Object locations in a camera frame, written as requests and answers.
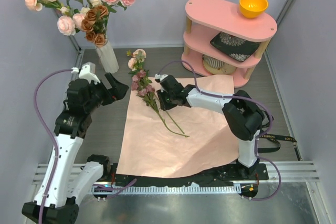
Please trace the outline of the mauve flower stem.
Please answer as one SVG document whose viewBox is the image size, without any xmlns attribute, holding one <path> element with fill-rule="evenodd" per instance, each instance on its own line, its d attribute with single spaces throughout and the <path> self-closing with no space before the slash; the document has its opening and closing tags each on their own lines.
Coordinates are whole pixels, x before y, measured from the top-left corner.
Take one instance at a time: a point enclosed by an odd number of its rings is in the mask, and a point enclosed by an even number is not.
<svg viewBox="0 0 336 224">
<path fill-rule="evenodd" d="M 167 125 L 165 119 L 160 114 L 160 109 L 158 106 L 159 98 L 157 96 L 156 90 L 152 85 L 152 81 L 149 79 L 147 72 L 143 69 L 141 70 L 134 70 L 130 72 L 132 84 L 131 90 L 136 92 L 136 95 L 140 97 L 146 104 L 146 106 L 150 107 L 156 115 L 160 118 L 161 122 L 163 123 L 164 127 L 171 133 L 175 135 L 179 135 L 182 137 L 187 138 L 188 135 L 184 133 L 181 127 L 175 122 L 175 120 L 170 116 L 169 113 L 166 113 L 169 119 L 175 124 L 178 128 L 178 131 L 173 131 Z"/>
</svg>

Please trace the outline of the peach rose flower stem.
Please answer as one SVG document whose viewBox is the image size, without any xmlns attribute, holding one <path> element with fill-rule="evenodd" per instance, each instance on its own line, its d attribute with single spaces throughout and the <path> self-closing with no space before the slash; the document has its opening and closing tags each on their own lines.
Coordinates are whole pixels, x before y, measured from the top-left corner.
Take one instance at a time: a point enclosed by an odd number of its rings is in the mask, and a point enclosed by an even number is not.
<svg viewBox="0 0 336 224">
<path fill-rule="evenodd" d="M 145 70 L 144 69 L 144 62 L 146 59 L 146 52 L 143 49 L 137 49 L 134 52 L 131 52 L 130 50 L 127 51 L 127 56 L 130 57 L 129 61 L 128 61 L 128 68 L 131 71 L 134 70 Z"/>
</svg>

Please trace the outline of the pink wrapping paper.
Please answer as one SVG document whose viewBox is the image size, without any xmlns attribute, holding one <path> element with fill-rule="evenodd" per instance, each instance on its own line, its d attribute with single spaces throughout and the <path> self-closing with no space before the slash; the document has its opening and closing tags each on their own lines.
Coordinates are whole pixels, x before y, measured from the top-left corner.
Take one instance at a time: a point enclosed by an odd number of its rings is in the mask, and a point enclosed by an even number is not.
<svg viewBox="0 0 336 224">
<path fill-rule="evenodd" d="M 131 91 L 118 174 L 185 177 L 237 158 L 238 139 L 224 115 L 184 106 L 156 114 Z"/>
</svg>

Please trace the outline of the brown rose flower stem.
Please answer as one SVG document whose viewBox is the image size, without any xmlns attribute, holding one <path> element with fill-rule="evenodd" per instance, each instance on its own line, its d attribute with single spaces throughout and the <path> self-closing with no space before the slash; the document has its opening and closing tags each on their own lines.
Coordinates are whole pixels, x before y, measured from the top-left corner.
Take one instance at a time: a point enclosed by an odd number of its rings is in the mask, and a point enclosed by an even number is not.
<svg viewBox="0 0 336 224">
<path fill-rule="evenodd" d="M 100 4 L 89 10 L 81 22 L 81 29 L 86 34 L 86 40 L 95 44 L 98 48 L 107 43 L 108 17 L 108 8 Z"/>
</svg>

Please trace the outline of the light pink peony stem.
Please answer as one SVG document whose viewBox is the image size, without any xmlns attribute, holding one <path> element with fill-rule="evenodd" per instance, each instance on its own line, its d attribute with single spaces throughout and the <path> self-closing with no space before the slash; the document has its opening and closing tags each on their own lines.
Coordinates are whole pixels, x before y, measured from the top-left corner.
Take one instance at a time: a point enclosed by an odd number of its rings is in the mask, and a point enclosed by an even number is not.
<svg viewBox="0 0 336 224">
<path fill-rule="evenodd" d="M 85 14 L 76 13 L 73 17 L 61 16 L 58 18 L 58 30 L 65 36 L 74 36 L 78 31 L 82 31 L 81 23 L 85 18 Z"/>
</svg>

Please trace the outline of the black ribbon with gold lettering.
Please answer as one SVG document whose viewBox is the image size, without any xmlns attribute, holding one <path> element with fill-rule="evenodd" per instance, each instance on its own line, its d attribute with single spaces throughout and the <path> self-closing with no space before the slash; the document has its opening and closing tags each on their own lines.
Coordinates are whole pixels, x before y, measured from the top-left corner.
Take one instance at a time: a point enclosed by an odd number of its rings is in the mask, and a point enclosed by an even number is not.
<svg viewBox="0 0 336 224">
<path fill-rule="evenodd" d="M 267 116 L 267 113 L 265 110 L 262 110 L 265 118 L 262 123 L 261 131 L 264 132 L 264 130 L 268 129 L 270 126 L 270 122 Z M 292 136 L 285 136 L 285 135 L 276 135 L 276 134 L 264 134 L 261 136 L 261 138 L 264 138 L 274 144 L 273 147 L 258 147 L 258 153 L 274 153 L 281 148 L 280 141 L 284 142 L 291 142 L 291 143 L 297 143 L 296 139 Z"/>
</svg>

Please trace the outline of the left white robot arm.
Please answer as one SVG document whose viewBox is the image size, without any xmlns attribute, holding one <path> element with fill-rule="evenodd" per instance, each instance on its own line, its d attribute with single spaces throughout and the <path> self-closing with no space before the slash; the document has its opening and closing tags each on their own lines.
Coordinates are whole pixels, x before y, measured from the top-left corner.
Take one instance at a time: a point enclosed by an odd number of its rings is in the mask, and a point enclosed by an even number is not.
<svg viewBox="0 0 336 224">
<path fill-rule="evenodd" d="M 105 78 L 108 89 L 95 74 L 82 74 L 68 84 L 64 108 L 56 118 L 55 129 L 47 132 L 53 151 L 39 191 L 24 203 L 22 214 L 35 223 L 75 223 L 79 206 L 97 181 L 105 182 L 112 174 L 110 160 L 91 155 L 83 170 L 71 182 L 70 175 L 77 153 L 92 122 L 92 113 L 100 106 L 123 99 L 129 89 L 111 73 Z"/>
</svg>

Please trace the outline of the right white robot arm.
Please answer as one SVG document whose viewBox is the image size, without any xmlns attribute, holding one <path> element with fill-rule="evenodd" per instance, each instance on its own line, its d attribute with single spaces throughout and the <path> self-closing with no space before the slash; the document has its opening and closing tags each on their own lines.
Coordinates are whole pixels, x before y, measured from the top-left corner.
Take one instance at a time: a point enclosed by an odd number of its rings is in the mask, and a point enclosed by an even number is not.
<svg viewBox="0 0 336 224">
<path fill-rule="evenodd" d="M 202 108 L 224 115 L 230 131 L 238 138 L 237 173 L 250 179 L 256 173 L 257 138 L 265 118 L 262 110 L 251 97 L 240 90 L 236 94 L 222 94 L 201 90 L 196 84 L 183 86 L 172 75 L 156 74 L 155 81 L 161 88 L 157 92 L 161 109 L 176 106 Z"/>
</svg>

